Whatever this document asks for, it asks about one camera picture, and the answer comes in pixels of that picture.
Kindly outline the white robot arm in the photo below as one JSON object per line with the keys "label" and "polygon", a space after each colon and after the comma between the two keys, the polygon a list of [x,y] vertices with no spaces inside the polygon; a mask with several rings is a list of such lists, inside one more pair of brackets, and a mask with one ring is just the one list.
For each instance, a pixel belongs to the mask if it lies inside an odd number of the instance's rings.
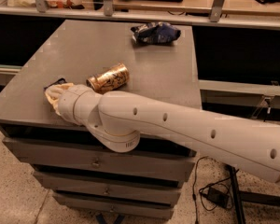
{"label": "white robot arm", "polygon": [[173,105],[125,91],[99,94],[65,83],[45,89],[64,120],[83,125],[116,152],[158,136],[280,185],[280,125]]}

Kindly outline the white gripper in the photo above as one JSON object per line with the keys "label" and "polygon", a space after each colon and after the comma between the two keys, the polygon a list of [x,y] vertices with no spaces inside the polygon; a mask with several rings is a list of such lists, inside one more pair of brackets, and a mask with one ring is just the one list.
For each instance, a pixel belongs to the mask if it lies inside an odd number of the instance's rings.
{"label": "white gripper", "polygon": [[51,85],[45,90],[45,96],[57,115],[76,125],[83,125],[91,111],[93,90],[85,85]]}

